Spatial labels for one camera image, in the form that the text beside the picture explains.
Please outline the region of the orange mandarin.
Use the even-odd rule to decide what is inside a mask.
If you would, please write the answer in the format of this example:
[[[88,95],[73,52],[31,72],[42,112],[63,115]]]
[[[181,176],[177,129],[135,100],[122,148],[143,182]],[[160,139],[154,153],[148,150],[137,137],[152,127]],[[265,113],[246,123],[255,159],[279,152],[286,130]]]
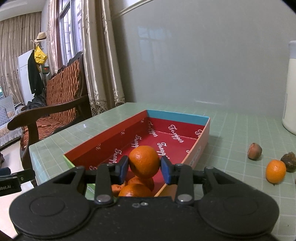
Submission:
[[[152,178],[159,170],[160,159],[156,150],[151,146],[136,147],[128,157],[131,171],[139,178]]]
[[[286,165],[280,160],[271,160],[266,166],[265,176],[268,182],[278,184],[285,178]]]

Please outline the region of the colourful red-lined cardboard box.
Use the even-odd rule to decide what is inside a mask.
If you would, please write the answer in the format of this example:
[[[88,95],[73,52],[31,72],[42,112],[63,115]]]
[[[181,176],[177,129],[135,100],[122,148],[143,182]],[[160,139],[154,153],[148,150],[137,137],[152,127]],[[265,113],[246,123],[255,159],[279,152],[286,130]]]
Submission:
[[[66,152],[70,168],[96,170],[100,164],[115,164],[139,146],[151,146],[172,164],[194,168],[208,142],[210,118],[185,113],[144,110],[126,118]]]

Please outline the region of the grey sofa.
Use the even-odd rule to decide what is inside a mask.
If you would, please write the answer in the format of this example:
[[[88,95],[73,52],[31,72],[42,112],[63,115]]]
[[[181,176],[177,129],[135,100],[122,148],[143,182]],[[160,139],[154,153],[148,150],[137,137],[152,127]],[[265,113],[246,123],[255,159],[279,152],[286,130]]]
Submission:
[[[21,128],[17,128],[15,130],[10,131],[7,128],[7,125],[9,121],[11,121],[15,116],[17,116],[21,112],[22,107],[23,106],[21,103],[17,104],[17,107],[15,107],[12,96],[8,96],[1,99],[1,149],[21,138]]]

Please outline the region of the reddish brown small fruit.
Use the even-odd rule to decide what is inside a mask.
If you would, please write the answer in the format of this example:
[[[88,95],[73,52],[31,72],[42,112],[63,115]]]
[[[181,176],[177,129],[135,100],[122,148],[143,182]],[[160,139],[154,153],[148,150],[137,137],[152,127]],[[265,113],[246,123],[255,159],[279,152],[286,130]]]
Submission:
[[[262,154],[262,147],[257,143],[252,143],[249,146],[247,156],[250,160],[258,160]]]

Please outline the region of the green grid table mat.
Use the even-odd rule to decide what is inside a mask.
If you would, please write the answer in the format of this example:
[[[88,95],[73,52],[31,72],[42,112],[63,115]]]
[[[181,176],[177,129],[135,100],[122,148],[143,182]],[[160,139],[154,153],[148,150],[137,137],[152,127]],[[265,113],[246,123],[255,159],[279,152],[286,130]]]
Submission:
[[[209,140],[197,169],[214,166],[270,195],[280,207],[273,234],[279,240],[295,240],[295,173],[286,173],[283,182],[277,185],[269,183],[265,177],[271,160],[279,160],[284,154],[295,151],[295,135],[283,127],[281,118],[204,107],[126,103],[30,146],[37,183],[44,183],[68,169],[63,157],[66,152],[145,109],[210,117]],[[256,161],[247,156],[252,143],[262,147],[262,154]]]

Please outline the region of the wooden bench orange cushion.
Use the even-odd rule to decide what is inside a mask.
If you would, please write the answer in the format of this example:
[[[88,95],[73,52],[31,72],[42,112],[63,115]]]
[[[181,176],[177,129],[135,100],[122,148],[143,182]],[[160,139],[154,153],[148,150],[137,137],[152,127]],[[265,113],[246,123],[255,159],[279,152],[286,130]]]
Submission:
[[[92,116],[84,72],[83,53],[78,52],[47,82],[46,106],[28,109],[7,125],[23,130],[21,162],[32,168],[29,147],[38,141]]]

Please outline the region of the white refrigerator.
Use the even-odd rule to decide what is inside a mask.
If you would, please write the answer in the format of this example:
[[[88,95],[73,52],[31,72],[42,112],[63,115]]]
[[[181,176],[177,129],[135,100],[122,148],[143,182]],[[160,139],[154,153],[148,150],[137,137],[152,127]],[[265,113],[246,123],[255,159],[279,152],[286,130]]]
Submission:
[[[32,94],[31,92],[28,75],[28,59],[31,54],[32,50],[27,51],[24,54],[18,56],[18,72],[20,76],[23,101],[25,105],[27,105],[27,103],[34,98],[34,94]]]

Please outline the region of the beige satin curtain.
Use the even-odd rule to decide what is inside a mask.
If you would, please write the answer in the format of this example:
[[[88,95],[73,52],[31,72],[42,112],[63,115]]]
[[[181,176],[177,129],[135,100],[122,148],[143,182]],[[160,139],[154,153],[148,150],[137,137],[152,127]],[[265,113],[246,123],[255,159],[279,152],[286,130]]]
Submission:
[[[86,84],[93,116],[125,103],[109,1],[82,2]]]

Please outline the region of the black hanging coat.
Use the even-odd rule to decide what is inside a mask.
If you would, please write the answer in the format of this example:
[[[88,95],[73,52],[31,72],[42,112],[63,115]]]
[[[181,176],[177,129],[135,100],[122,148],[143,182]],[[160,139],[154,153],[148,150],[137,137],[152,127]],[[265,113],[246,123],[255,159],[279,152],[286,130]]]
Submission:
[[[34,58],[34,50],[30,54],[28,59],[28,77],[31,93],[34,95],[42,94],[44,83],[41,79],[41,75],[39,73],[37,63]]]

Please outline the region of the dark brown wrinkled fruit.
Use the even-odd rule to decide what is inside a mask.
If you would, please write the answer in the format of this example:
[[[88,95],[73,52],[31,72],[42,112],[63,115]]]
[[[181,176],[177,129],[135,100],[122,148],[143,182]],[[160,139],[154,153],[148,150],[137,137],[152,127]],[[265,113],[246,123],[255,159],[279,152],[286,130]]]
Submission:
[[[285,163],[287,172],[294,173],[296,171],[296,157],[293,152],[284,154],[280,160]]]

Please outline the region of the cream thermos jug blue lid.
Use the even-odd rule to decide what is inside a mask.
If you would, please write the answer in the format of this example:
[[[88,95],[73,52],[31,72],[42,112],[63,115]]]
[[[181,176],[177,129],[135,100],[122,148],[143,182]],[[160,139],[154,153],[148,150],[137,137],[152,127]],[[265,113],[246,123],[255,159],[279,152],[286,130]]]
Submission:
[[[295,111],[296,111],[296,81],[295,81],[295,40],[289,44],[290,59],[288,62],[287,87],[285,92],[285,108],[283,111],[282,124],[295,135]]]

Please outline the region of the yellow bag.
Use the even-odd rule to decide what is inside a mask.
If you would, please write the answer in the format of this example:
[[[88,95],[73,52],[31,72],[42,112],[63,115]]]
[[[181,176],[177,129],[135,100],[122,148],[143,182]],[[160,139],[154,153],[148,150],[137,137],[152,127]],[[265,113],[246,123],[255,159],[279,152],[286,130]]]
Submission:
[[[34,59],[35,62],[40,65],[45,64],[48,59],[48,55],[43,52],[39,45],[36,45],[36,48],[34,50]]]

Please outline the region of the far pleated curtain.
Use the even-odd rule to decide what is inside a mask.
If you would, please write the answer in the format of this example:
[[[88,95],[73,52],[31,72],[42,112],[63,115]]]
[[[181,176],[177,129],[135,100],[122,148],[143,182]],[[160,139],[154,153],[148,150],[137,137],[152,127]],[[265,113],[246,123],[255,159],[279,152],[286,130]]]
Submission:
[[[18,72],[18,56],[34,49],[33,39],[41,30],[41,12],[15,16],[0,24],[1,88],[14,103],[24,102]]]

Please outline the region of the straw hat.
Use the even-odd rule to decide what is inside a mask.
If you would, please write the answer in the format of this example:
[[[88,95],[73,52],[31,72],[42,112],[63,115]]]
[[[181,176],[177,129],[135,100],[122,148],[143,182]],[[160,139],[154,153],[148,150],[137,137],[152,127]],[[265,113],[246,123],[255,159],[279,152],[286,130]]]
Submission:
[[[41,42],[43,40],[46,40],[47,36],[45,32],[39,32],[37,37],[34,39],[35,43]]]

